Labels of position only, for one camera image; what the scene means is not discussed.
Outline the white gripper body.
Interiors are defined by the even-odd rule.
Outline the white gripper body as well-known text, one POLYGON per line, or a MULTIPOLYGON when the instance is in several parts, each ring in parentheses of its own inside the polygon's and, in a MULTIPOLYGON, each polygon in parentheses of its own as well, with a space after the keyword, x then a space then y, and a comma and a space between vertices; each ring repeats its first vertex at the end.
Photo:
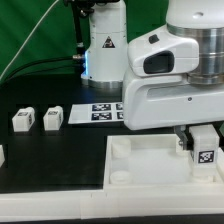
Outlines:
POLYGON ((224 120, 224 84, 192 85, 181 75, 143 78, 129 68, 122 101, 131 130, 224 120))

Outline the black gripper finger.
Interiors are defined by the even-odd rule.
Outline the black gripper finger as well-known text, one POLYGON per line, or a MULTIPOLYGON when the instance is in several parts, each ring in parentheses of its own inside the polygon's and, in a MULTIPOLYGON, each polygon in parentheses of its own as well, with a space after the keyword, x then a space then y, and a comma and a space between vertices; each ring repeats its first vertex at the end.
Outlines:
POLYGON ((174 133, 178 136, 179 145, 184 150, 193 149, 193 140, 186 125, 175 126, 174 133))
POLYGON ((224 136, 224 122, 221 123, 220 127, 219 127, 219 132, 221 136, 224 136))

